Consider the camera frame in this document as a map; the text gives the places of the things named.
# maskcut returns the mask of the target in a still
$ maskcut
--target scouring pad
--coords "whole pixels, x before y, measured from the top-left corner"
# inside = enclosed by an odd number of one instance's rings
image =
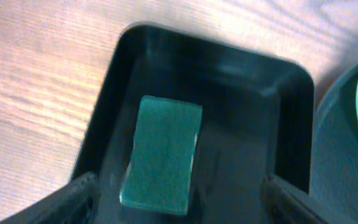
[[[140,101],[131,161],[120,202],[153,212],[186,215],[202,107],[166,98]]]

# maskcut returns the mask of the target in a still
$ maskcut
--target wooden table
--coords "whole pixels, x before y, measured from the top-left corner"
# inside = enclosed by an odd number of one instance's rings
[[[0,1],[0,219],[68,182],[116,42],[138,21],[295,61],[317,100],[358,62],[358,1]]]

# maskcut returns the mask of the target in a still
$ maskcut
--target tray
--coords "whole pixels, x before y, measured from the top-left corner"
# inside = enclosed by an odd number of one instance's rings
[[[358,66],[336,80],[314,117],[310,195],[358,221]]]
[[[203,107],[190,207],[178,217],[119,203],[144,95]],[[99,175],[98,223],[265,223],[262,177],[309,189],[314,86],[294,63],[157,26],[122,34],[72,178]]]

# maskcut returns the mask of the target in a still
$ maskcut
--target green sponge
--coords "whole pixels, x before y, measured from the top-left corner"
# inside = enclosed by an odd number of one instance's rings
[[[186,215],[202,107],[153,96],[140,101],[123,205]]]

